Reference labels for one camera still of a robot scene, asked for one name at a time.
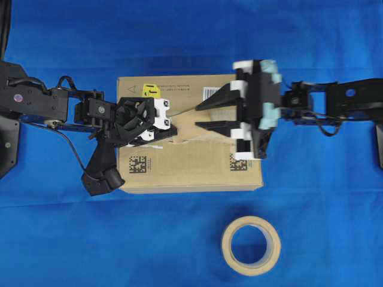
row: cable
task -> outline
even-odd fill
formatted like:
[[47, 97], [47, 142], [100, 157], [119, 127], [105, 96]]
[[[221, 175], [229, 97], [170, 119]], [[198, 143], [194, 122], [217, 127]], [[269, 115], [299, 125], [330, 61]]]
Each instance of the cable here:
[[[287, 108], [285, 106], [282, 106], [281, 109], [291, 109], [291, 108]], [[293, 111], [299, 111], [299, 112], [302, 112], [302, 113], [306, 113], [306, 114], [312, 114], [312, 115], [317, 115], [317, 116], [320, 116], [320, 117], [326, 117], [326, 118], [331, 118], [332, 120], [338, 120], [338, 121], [370, 121], [370, 119], [367, 119], [367, 118], [341, 118], [341, 117], [333, 117], [332, 115], [326, 115], [326, 114], [321, 114], [319, 112], [313, 112], [313, 111], [310, 111], [308, 109], [297, 109], [297, 110], [294, 110], [292, 109]]]
[[11, 26], [11, 0], [0, 1], [0, 60], [4, 60]]
[[97, 179], [97, 178], [94, 178], [94, 177], [90, 176], [90, 175], [86, 172], [86, 169], [85, 169], [85, 167], [84, 167], [84, 164], [83, 164], [83, 162], [81, 161], [81, 158], [80, 158], [80, 156], [78, 155], [78, 153], [77, 153], [77, 151], [76, 151], [76, 148], [74, 147], [73, 143], [71, 142], [71, 140], [70, 140], [66, 135], [64, 135], [63, 133], [59, 132], [58, 130], [51, 129], [50, 127], [40, 126], [39, 124], [34, 124], [34, 123], [25, 123], [25, 124], [28, 124], [28, 125], [30, 125], [30, 126], [32, 126], [32, 127], [38, 127], [38, 128], [40, 128], [40, 129], [43, 129], [43, 130], [49, 130], [49, 131], [54, 132], [54, 133], [60, 135], [61, 137], [63, 137], [64, 140], [66, 140], [66, 142], [67, 142], [67, 143], [69, 144], [69, 146], [71, 147], [72, 152], [74, 153], [74, 155], [75, 155], [75, 157], [76, 157], [78, 163], [80, 164], [81, 169], [83, 170], [83, 172], [84, 172], [84, 173], [85, 173], [91, 180], [93, 180], [93, 181], [100, 181], [100, 180], [101, 180], [101, 179]]
[[44, 94], [48, 94], [47, 87], [43, 83], [43, 81], [39, 80], [38, 78], [34, 77], [26, 77], [26, 78], [19, 78], [16, 80], [11, 80], [8, 82], [8, 86], [14, 86], [22, 83], [37, 83], [41, 86], [41, 90]]
[[68, 84], [69, 84], [69, 86], [70, 86], [70, 88], [71, 88], [72, 90], [76, 90], [76, 91], [77, 91], [77, 88], [76, 88], [76, 86], [75, 86], [75, 84], [74, 84], [74, 82], [73, 82], [73, 79], [72, 79], [70, 76], [62, 76], [62, 77], [59, 79], [59, 82], [58, 82], [56, 88], [62, 88], [62, 83], [63, 83], [65, 80], [68, 82]]
[[318, 117], [317, 117], [315, 114], [313, 114], [313, 116], [314, 116], [314, 118], [315, 118], [316, 121], [317, 121], [317, 125], [318, 125], [319, 129], [321, 130], [321, 132], [322, 132], [325, 136], [334, 136], [334, 135], [336, 135], [337, 133], [339, 133], [339, 131], [340, 131], [340, 129], [341, 129], [341, 125], [342, 125], [342, 122], [341, 122], [341, 121], [338, 122], [337, 125], [335, 126], [335, 131], [334, 131], [333, 133], [330, 133], [330, 132], [328, 132], [327, 130], [325, 130], [325, 129], [323, 128], [323, 125], [322, 125], [322, 123], [320, 122], [320, 120], [318, 119]]
[[192, 107], [192, 108], [190, 108], [190, 109], [185, 109], [185, 110], [183, 110], [182, 112], [177, 112], [177, 113], [175, 113], [175, 114], [168, 115], [168, 117], [169, 117], [169, 118], [171, 118], [171, 117], [175, 117], [176, 115], [183, 114], [184, 112], [190, 112], [190, 111], [194, 110], [195, 108], [196, 108], [196, 107], [194, 106], [194, 107]]

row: masking tape roll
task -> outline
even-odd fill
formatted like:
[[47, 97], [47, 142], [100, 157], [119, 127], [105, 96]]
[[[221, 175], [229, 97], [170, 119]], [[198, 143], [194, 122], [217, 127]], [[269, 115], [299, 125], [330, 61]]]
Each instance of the masking tape roll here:
[[[232, 251], [234, 234], [242, 227], [250, 225], [258, 228], [266, 238], [266, 252], [261, 259], [252, 264], [238, 261]], [[240, 274], [246, 276], [261, 275], [276, 264], [281, 253], [281, 241], [273, 226], [266, 220], [256, 216], [245, 216], [234, 220], [227, 226], [222, 236], [222, 253], [227, 264]]]

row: brown cardboard box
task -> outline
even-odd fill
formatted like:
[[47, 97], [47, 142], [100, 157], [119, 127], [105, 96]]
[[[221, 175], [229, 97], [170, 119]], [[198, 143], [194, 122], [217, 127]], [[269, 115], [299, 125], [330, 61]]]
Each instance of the brown cardboard box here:
[[157, 85], [158, 94], [170, 100], [168, 115], [178, 124], [179, 136], [136, 148], [120, 148], [118, 169], [128, 193], [184, 193], [243, 191], [263, 186], [260, 161], [235, 161], [234, 143], [196, 127], [209, 120], [209, 112], [194, 112], [209, 89], [221, 87], [234, 75], [121, 77], [118, 98], [141, 97], [144, 86]]

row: blue fabric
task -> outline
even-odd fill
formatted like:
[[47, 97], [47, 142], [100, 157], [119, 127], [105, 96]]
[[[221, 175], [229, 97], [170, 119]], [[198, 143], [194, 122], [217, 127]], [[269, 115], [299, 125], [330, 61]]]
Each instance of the blue fabric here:
[[[6, 60], [56, 85], [116, 98], [133, 75], [230, 73], [275, 59], [287, 81], [383, 77], [379, 0], [13, 1]], [[23, 126], [18, 165], [0, 181], [0, 286], [381, 286], [383, 171], [372, 123], [279, 121], [249, 192], [90, 198], [67, 144]], [[94, 141], [70, 133], [87, 161]], [[220, 253], [244, 215], [279, 232], [277, 265], [258, 277]]]

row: qr code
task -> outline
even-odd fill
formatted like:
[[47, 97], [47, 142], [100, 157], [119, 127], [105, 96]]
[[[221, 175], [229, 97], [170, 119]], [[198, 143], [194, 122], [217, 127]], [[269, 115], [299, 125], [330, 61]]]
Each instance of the qr code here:
[[129, 157], [129, 173], [146, 173], [146, 171], [146, 157], [140, 157], [137, 155]]
[[247, 160], [235, 160], [234, 155], [230, 155], [230, 171], [241, 172], [247, 170]]

